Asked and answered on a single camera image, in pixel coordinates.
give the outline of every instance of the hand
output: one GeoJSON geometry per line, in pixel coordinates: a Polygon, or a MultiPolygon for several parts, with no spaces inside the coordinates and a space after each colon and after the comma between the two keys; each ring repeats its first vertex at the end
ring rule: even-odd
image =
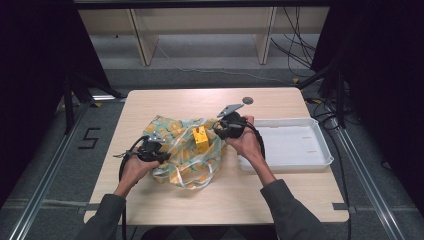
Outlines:
{"type": "MultiPolygon", "coordinates": [[[[254,117],[244,117],[247,119],[247,122],[251,123],[253,126],[254,117]]],[[[266,186],[276,180],[274,174],[268,166],[268,163],[262,156],[261,146],[256,139],[255,132],[251,128],[245,127],[242,135],[239,138],[226,138],[225,141],[234,149],[236,149],[238,154],[245,157],[250,162],[250,164],[252,164],[252,167],[258,174],[263,186],[266,186]]]]}
{"type": "MultiPolygon", "coordinates": [[[[254,117],[244,117],[247,119],[247,122],[253,126],[254,117]]],[[[261,146],[256,139],[255,132],[251,128],[245,127],[239,138],[226,138],[225,141],[231,145],[238,154],[249,160],[252,166],[255,167],[258,164],[266,164],[265,159],[262,157],[261,146]]]]}
{"type": "Polygon", "coordinates": [[[150,170],[160,165],[158,161],[144,162],[132,155],[125,164],[121,181],[113,194],[126,198],[131,188],[150,170]]]}

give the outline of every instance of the plastic tray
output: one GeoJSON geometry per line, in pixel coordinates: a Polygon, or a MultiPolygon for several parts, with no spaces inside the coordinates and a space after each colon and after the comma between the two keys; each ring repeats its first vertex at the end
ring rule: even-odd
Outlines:
{"type": "MultiPolygon", "coordinates": [[[[265,157],[273,172],[323,171],[334,160],[328,150],[318,122],[312,118],[255,119],[255,127],[265,144],[265,157]]],[[[241,169],[254,171],[239,156],[241,169]]]]}

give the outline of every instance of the person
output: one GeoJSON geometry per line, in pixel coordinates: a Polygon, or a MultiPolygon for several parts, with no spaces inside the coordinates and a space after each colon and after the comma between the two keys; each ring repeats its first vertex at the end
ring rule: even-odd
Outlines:
{"type": "MultiPolygon", "coordinates": [[[[254,117],[245,117],[253,125],[254,117]]],[[[263,185],[260,192],[270,208],[280,240],[329,239],[321,222],[294,198],[284,180],[275,178],[252,129],[246,127],[239,138],[227,138],[225,141],[245,157],[258,174],[263,185]]],[[[158,161],[143,162],[132,156],[125,165],[115,192],[103,197],[95,216],[88,220],[76,239],[114,239],[126,196],[141,178],[158,166],[158,161]]]]}

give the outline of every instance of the cord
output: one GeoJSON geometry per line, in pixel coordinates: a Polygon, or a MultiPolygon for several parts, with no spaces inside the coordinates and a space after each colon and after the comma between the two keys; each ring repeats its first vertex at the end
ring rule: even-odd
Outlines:
{"type": "Polygon", "coordinates": [[[135,236],[135,233],[137,232],[137,226],[136,227],[134,227],[134,231],[133,231],[133,234],[131,234],[131,240],[132,239],[134,239],[134,236],[135,236]]]}
{"type": "MultiPolygon", "coordinates": [[[[344,121],[346,121],[346,122],[349,122],[349,123],[351,123],[351,124],[353,124],[353,125],[362,125],[362,123],[361,123],[361,121],[359,120],[359,122],[353,122],[353,121],[351,121],[351,120],[349,120],[348,118],[346,118],[346,116],[349,116],[349,115],[351,115],[351,114],[353,114],[354,112],[355,112],[355,109],[354,109],[354,107],[350,104],[350,99],[348,98],[348,96],[346,95],[345,96],[345,101],[344,101],[345,103],[346,103],[346,105],[348,105],[348,106],[346,106],[346,109],[343,111],[343,120],[344,121]]],[[[314,111],[313,111],[313,114],[312,114],[312,118],[315,118],[315,119],[317,119],[317,121],[318,121],[318,117],[322,117],[322,116],[324,116],[324,115],[327,115],[327,118],[325,118],[324,120],[321,120],[321,121],[319,121],[320,123],[324,123],[324,125],[323,125],[323,127],[325,127],[326,129],[328,129],[328,130],[333,130],[333,129],[336,129],[336,128],[338,128],[339,126],[336,126],[336,127],[333,127],[333,128],[328,128],[326,125],[325,125],[325,123],[327,122],[327,121],[329,121],[329,120],[331,120],[331,119],[333,119],[333,118],[336,118],[337,117],[337,114],[336,114],[336,108],[334,107],[334,105],[336,105],[336,101],[334,100],[334,98],[330,98],[330,99],[326,99],[325,101],[322,101],[321,103],[319,103],[316,107],[315,107],[315,109],[314,109],[314,111]],[[322,106],[324,104],[324,106],[325,106],[325,108],[326,109],[329,109],[328,111],[326,111],[326,112],[324,112],[324,113],[321,113],[321,114],[318,114],[317,115],[317,109],[320,107],[320,106],[322,106]]]]}
{"type": "Polygon", "coordinates": [[[258,140],[259,145],[261,146],[262,157],[264,157],[264,159],[266,159],[266,157],[265,157],[265,143],[264,143],[264,140],[263,140],[261,134],[255,128],[255,126],[253,126],[250,122],[247,122],[246,126],[249,127],[250,129],[252,129],[253,132],[255,133],[256,139],[258,140]]]}
{"type": "Polygon", "coordinates": [[[291,53],[290,51],[287,51],[286,49],[284,49],[283,47],[281,47],[280,45],[278,45],[273,38],[271,38],[271,41],[275,44],[275,46],[282,51],[283,53],[287,54],[289,57],[292,57],[294,60],[296,60],[298,63],[302,64],[304,67],[309,68],[310,66],[308,65],[308,62],[303,60],[301,57],[291,53]]]}
{"type": "MultiPolygon", "coordinates": [[[[285,37],[285,38],[287,38],[287,40],[289,40],[289,41],[293,41],[292,39],[290,39],[285,33],[283,34],[283,36],[285,37]]],[[[294,44],[297,44],[297,45],[300,45],[300,46],[302,46],[302,42],[296,42],[296,41],[293,41],[293,43],[294,44]]],[[[309,48],[310,50],[312,50],[312,51],[315,51],[316,50],[316,48],[315,47],[313,47],[313,46],[311,46],[311,45],[309,45],[309,44],[305,44],[305,45],[303,45],[304,47],[306,47],[306,48],[309,48]]]]}
{"type": "MultiPolygon", "coordinates": [[[[121,166],[119,167],[119,181],[121,181],[122,173],[124,171],[125,164],[127,163],[128,159],[131,156],[131,152],[134,150],[135,146],[141,141],[147,139],[148,136],[142,136],[137,141],[134,142],[134,144],[131,146],[131,148],[126,152],[125,156],[122,158],[121,166]]],[[[124,207],[122,210],[122,239],[127,240],[127,207],[124,207]]]]}
{"type": "MultiPolygon", "coordinates": [[[[343,184],[343,193],[344,193],[344,196],[345,196],[345,202],[346,202],[348,209],[349,209],[350,208],[349,193],[348,193],[347,185],[346,185],[346,176],[345,176],[345,171],[344,171],[342,155],[340,153],[339,147],[337,146],[336,140],[334,139],[333,135],[330,133],[331,130],[335,130],[339,126],[337,125],[333,128],[328,128],[328,127],[325,126],[326,122],[330,119],[335,118],[336,115],[331,110],[330,111],[327,110],[324,113],[321,113],[321,114],[318,114],[318,115],[316,114],[317,109],[320,106],[325,107],[325,105],[328,103],[328,101],[331,101],[331,100],[323,101],[315,107],[315,109],[313,111],[313,118],[318,121],[318,119],[317,119],[318,117],[327,115],[327,118],[325,120],[318,121],[318,122],[319,122],[320,126],[324,129],[324,131],[327,133],[327,135],[330,137],[331,142],[333,143],[333,146],[336,149],[337,158],[339,159],[340,174],[341,174],[341,179],[342,179],[342,184],[343,184]]],[[[347,239],[348,240],[351,239],[351,235],[352,235],[352,222],[351,222],[351,218],[349,217],[349,219],[348,219],[348,233],[347,233],[347,239]]]]}
{"type": "MultiPolygon", "coordinates": [[[[165,51],[163,51],[163,49],[161,47],[159,47],[159,45],[156,45],[156,47],[165,55],[165,57],[167,59],[172,59],[171,57],[168,56],[168,54],[165,53],[165,51]]],[[[264,77],[255,76],[255,75],[249,74],[249,73],[227,72],[227,71],[220,71],[220,70],[199,70],[199,69],[180,68],[180,67],[177,67],[177,69],[180,70],[180,71],[183,71],[183,72],[224,73],[224,74],[230,74],[230,75],[245,75],[245,76],[253,77],[253,78],[264,80],[264,81],[274,81],[274,82],[279,82],[279,83],[282,83],[282,84],[285,84],[285,85],[288,85],[288,86],[297,86],[297,84],[287,83],[287,82],[284,82],[283,80],[280,80],[280,79],[264,78],[264,77]]]]}
{"type": "Polygon", "coordinates": [[[302,46],[302,51],[303,51],[304,56],[305,57],[308,56],[311,59],[311,61],[312,61],[312,57],[309,54],[309,51],[304,46],[304,44],[303,44],[304,41],[303,41],[303,39],[300,36],[299,17],[300,17],[300,8],[299,7],[296,7],[296,30],[297,30],[297,37],[300,40],[300,43],[301,43],[301,46],[302,46]]]}
{"type": "MultiPolygon", "coordinates": [[[[330,139],[331,139],[331,141],[332,141],[332,143],[333,143],[333,145],[336,149],[336,152],[337,152],[337,157],[339,159],[339,166],[340,166],[340,174],[341,174],[341,177],[342,177],[343,192],[344,192],[344,195],[345,195],[345,201],[346,201],[347,207],[349,209],[350,208],[349,193],[347,191],[347,186],[346,186],[346,176],[345,176],[345,172],[344,172],[342,155],[341,155],[339,147],[337,146],[336,141],[335,141],[334,137],[331,135],[330,131],[328,129],[326,129],[325,127],[324,127],[324,130],[327,133],[327,135],[330,137],[330,139]]],[[[351,218],[349,217],[349,219],[347,221],[348,221],[348,223],[347,223],[348,224],[348,226],[347,226],[348,227],[347,239],[350,240],[351,237],[352,237],[352,221],[351,221],[351,218]]]]}
{"type": "Polygon", "coordinates": [[[315,49],[314,47],[312,47],[311,45],[309,45],[307,42],[305,42],[303,39],[302,39],[302,37],[301,37],[301,35],[300,35],[300,25],[299,25],[299,17],[300,17],[300,7],[296,7],[296,27],[294,27],[293,26],[293,22],[291,21],[291,19],[290,19],[290,17],[289,17],[289,15],[288,15],[288,13],[287,13],[287,9],[284,7],[284,12],[285,12],[285,14],[286,14],[286,16],[287,16],[287,19],[289,20],[289,22],[290,22],[290,25],[291,25],[291,27],[292,27],[292,29],[293,29],[293,31],[294,31],[294,34],[297,36],[297,38],[299,39],[299,41],[300,41],[300,45],[302,46],[302,49],[304,50],[304,53],[305,53],[305,51],[306,51],[306,53],[307,54],[305,54],[305,57],[306,57],[306,55],[308,55],[310,58],[311,58],[311,56],[309,55],[309,52],[306,50],[306,46],[307,47],[310,47],[310,48],[313,48],[313,49],[315,49]]]}

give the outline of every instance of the clear plastic bag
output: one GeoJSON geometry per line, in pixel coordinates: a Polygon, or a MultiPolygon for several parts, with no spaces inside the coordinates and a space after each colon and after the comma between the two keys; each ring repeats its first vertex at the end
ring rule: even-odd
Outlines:
{"type": "Polygon", "coordinates": [[[143,135],[156,132],[166,140],[161,152],[171,154],[158,168],[152,171],[153,178],[160,183],[170,183],[186,189],[206,187],[219,169],[221,152],[226,146],[213,131],[212,126],[217,119],[175,120],[156,116],[146,127],[143,135]],[[209,148],[199,154],[192,129],[204,126],[209,148]]]}

